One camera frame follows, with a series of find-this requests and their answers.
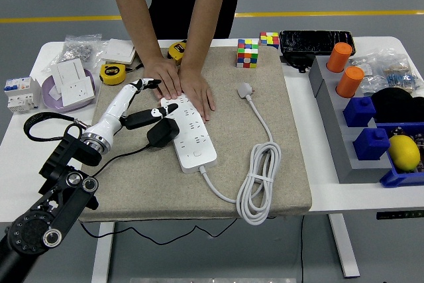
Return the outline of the person's right hand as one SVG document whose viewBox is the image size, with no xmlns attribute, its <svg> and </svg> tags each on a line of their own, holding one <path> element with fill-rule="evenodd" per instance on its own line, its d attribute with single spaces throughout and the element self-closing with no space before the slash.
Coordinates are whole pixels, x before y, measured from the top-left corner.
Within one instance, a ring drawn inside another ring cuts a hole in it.
<svg viewBox="0 0 424 283">
<path fill-rule="evenodd" d="M 153 57 L 142 62 L 144 77 L 160 80 L 158 87 L 153 89 L 157 99 L 176 99 L 182 94 L 178 68 L 173 60 L 165 57 Z"/>
</svg>

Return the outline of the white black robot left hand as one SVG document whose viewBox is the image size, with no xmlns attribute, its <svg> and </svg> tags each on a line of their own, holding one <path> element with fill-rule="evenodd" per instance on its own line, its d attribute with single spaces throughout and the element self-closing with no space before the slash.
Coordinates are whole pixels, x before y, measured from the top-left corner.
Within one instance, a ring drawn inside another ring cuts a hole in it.
<svg viewBox="0 0 424 283">
<path fill-rule="evenodd" d="M 177 103 L 127 115 L 135 95 L 144 89 L 157 88 L 159 83 L 160 80 L 142 78 L 125 85 L 109 104 L 99 122 L 86 129 L 81 139 L 112 145 L 113 137 L 121 127 L 128 130 L 138 129 L 159 122 L 159 120 L 174 112 L 178 108 Z"/>
</svg>

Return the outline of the person's left hand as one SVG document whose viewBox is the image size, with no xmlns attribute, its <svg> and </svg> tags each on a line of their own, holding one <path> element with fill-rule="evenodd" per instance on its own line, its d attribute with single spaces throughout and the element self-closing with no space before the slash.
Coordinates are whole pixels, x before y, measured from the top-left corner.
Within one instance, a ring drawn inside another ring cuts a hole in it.
<svg viewBox="0 0 424 283">
<path fill-rule="evenodd" d="M 202 76 L 201 70 L 182 64 L 179 72 L 182 91 L 197 109 L 204 122 L 211 119 L 211 112 L 216 110 L 213 92 Z"/>
</svg>

